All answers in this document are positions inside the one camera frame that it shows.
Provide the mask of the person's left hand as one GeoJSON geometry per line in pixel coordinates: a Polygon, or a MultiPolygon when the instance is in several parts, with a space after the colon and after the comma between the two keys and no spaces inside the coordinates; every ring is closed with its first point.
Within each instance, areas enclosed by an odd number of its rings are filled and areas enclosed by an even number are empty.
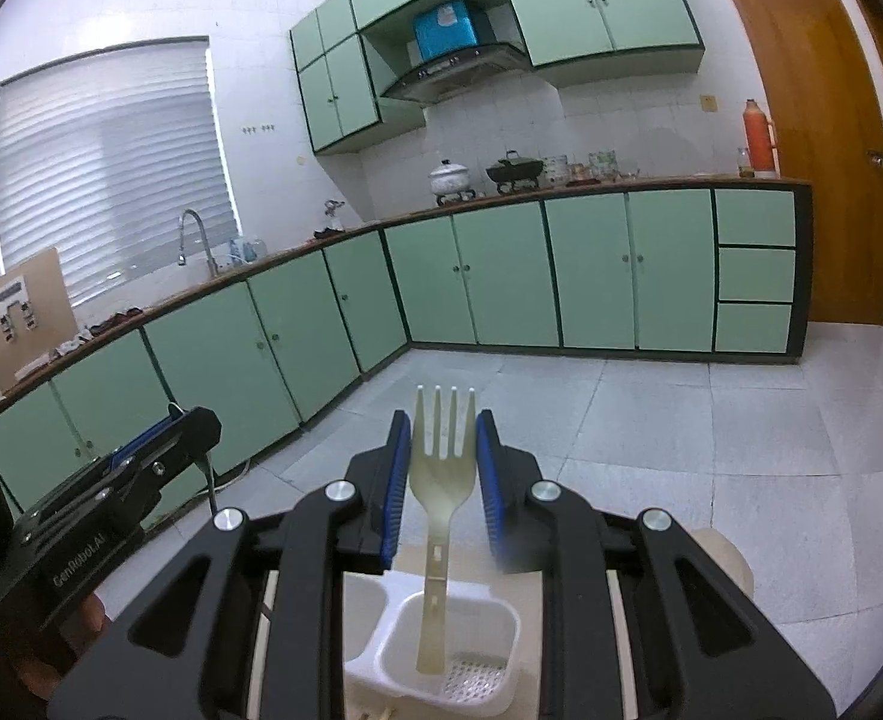
{"type": "Polygon", "coordinates": [[[48,702],[62,677],[110,627],[100,596],[90,593],[64,621],[33,640],[35,648],[14,660],[15,673],[38,699],[48,702]]]}

